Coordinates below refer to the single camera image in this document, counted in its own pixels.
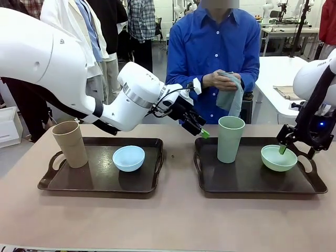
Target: black pants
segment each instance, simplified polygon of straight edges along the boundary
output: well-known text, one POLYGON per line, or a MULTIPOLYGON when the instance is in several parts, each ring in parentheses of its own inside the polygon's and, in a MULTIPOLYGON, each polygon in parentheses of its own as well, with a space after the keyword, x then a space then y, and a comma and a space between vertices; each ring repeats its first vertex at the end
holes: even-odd
POLYGON ((141 44, 137 39, 131 37, 131 45, 134 62, 149 72, 153 72, 152 41, 145 40, 145 43, 141 44))
POLYGON ((46 132, 42 122, 45 124, 49 120, 47 102, 29 87, 31 83, 12 78, 2 78, 2 81, 7 84, 26 122, 31 140, 37 141, 46 132))

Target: light blue shirt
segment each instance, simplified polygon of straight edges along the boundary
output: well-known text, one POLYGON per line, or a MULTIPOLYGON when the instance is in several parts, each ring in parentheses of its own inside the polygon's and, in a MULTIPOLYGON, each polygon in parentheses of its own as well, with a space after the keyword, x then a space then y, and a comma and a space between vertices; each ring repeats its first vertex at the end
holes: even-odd
MULTIPOLYGON (((232 9, 230 15, 217 24, 201 6, 173 25, 170 32, 167 84, 183 87, 216 70, 240 74, 246 92, 252 91, 259 75, 260 26, 247 12, 232 9)), ((194 109, 208 124, 228 111, 216 105, 218 89, 210 87, 198 96, 190 92, 194 109)))
POLYGON ((86 24, 86 27, 88 29, 89 36, 90 36, 93 55, 96 58, 97 62, 101 62, 102 58, 101 58, 101 53, 100 53, 98 35, 97 35, 96 31, 94 30, 93 25, 92 25, 90 8, 83 0, 75 0, 75 2, 77 4, 77 6, 79 8, 79 11, 81 12, 84 20, 85 20, 85 24, 86 24))

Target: gray pants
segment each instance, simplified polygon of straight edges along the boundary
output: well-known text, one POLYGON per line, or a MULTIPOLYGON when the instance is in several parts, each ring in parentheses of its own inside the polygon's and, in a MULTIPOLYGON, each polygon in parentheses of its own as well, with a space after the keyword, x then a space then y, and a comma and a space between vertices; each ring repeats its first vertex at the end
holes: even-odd
POLYGON ((120 84, 118 83, 118 59, 112 61, 103 61, 99 63, 103 72, 105 81, 103 82, 104 101, 105 104, 111 104, 120 92, 120 84))
POLYGON ((331 45, 324 44, 324 47, 322 49, 322 52, 320 54, 320 58, 319 59, 327 59, 328 56, 331 54, 331 52, 334 49, 336 49, 336 46, 331 46, 331 45))
POLYGON ((101 100, 104 104, 111 104, 120 92, 118 83, 118 60, 98 62, 103 75, 97 75, 87 80, 86 95, 101 100))

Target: hand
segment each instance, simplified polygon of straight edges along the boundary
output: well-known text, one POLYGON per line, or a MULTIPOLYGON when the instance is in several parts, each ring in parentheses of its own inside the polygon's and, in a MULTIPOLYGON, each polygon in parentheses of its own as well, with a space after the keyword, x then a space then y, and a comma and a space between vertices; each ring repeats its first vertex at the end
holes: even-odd
MULTIPOLYGON (((203 77, 204 88, 215 87, 221 91, 236 91, 236 85, 230 80, 230 78, 219 75, 218 72, 220 71, 222 70, 214 71, 213 73, 203 77)), ((233 75, 239 80, 241 79, 238 73, 233 73, 233 75)))

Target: light blue towel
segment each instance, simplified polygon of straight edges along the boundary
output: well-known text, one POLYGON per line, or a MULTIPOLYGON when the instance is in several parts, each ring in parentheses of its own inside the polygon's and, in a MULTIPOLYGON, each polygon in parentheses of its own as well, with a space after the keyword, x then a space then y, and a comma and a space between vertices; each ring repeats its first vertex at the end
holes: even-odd
POLYGON ((243 95, 244 91, 242 88, 242 84, 240 83, 240 80, 237 79, 232 72, 220 72, 221 76, 228 77, 230 80, 236 84, 237 91, 219 91, 217 96, 217 102, 216 105, 220 107, 221 109, 229 111, 229 116, 232 117, 239 117, 241 108, 242 108, 242 102, 243 102, 243 95))

